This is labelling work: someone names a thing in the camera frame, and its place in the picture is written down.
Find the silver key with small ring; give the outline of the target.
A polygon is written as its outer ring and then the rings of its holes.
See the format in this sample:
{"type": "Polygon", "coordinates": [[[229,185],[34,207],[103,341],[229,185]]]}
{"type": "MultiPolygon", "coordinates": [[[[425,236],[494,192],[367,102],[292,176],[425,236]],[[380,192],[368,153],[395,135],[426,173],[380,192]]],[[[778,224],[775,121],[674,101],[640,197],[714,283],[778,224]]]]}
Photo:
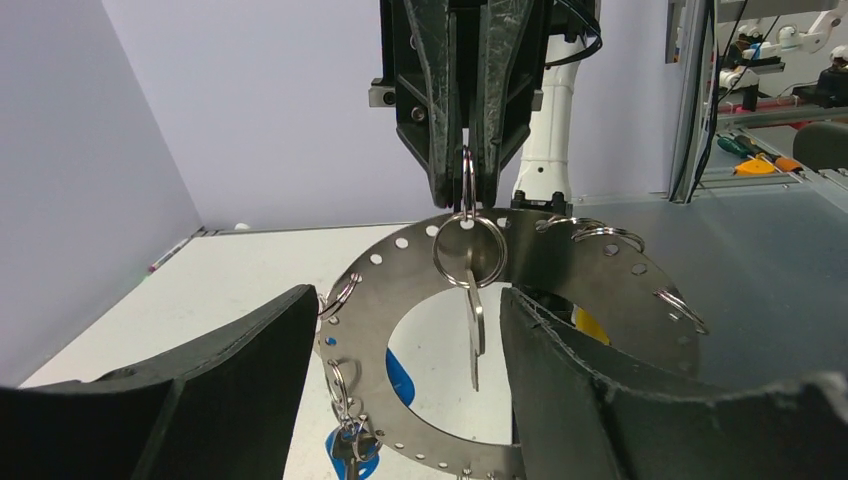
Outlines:
{"type": "Polygon", "coordinates": [[[475,392],[479,392],[479,359],[486,353],[485,311],[480,297],[480,289],[491,285],[505,269],[508,260],[508,248],[505,235],[501,231],[501,228],[489,218],[477,214],[455,213],[436,230],[436,234],[433,237],[432,257],[436,271],[450,285],[465,290],[469,330],[469,368],[471,388],[475,392]],[[464,280],[450,274],[445,269],[440,258],[438,245],[440,243],[442,231],[451,223],[459,223],[460,225],[469,224],[471,229],[477,225],[482,225],[489,233],[492,234],[497,247],[497,259],[494,267],[487,276],[478,279],[473,271],[474,243],[466,248],[465,265],[463,270],[463,273],[465,274],[464,280]]]}

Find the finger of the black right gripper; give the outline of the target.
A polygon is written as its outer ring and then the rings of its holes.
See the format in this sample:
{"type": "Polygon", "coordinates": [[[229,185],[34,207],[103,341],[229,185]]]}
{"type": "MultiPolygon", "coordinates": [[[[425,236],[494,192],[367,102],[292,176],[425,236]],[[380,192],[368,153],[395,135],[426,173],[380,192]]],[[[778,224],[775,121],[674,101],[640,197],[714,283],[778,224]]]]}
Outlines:
{"type": "Polygon", "coordinates": [[[448,1],[380,3],[382,78],[396,132],[424,169],[438,208],[455,202],[460,111],[456,15],[448,1]]]}
{"type": "Polygon", "coordinates": [[[496,203],[504,165],[529,134],[549,20],[548,1],[487,1],[480,7],[473,150],[477,199],[485,207],[496,203]]]}

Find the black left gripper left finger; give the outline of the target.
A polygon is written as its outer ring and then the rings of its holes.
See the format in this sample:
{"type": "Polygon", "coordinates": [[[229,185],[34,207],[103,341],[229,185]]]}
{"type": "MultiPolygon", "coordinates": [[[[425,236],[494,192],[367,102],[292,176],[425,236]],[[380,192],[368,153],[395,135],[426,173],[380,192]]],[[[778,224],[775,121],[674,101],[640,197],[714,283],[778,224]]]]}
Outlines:
{"type": "Polygon", "coordinates": [[[279,479],[318,313],[298,285],[88,382],[1,391],[5,479],[279,479]]]}

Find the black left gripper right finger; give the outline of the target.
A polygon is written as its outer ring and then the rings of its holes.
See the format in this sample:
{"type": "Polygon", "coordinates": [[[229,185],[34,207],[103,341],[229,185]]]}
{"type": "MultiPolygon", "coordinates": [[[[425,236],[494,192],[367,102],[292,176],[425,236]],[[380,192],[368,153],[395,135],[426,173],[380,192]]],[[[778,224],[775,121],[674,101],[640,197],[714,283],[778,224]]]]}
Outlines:
{"type": "Polygon", "coordinates": [[[727,391],[649,365],[501,295],[526,479],[843,479],[847,380],[727,391]]]}

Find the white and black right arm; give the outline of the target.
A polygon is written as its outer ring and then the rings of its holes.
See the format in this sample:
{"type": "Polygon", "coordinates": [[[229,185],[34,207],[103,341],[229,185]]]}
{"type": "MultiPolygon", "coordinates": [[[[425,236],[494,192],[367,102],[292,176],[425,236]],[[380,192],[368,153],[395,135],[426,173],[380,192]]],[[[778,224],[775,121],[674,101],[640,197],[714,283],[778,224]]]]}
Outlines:
{"type": "Polygon", "coordinates": [[[437,207],[460,208],[465,160],[477,200],[493,206],[519,157],[512,205],[568,211],[575,80],[602,47],[599,20],[596,1],[381,3],[383,72],[369,103],[394,110],[437,207]]]}

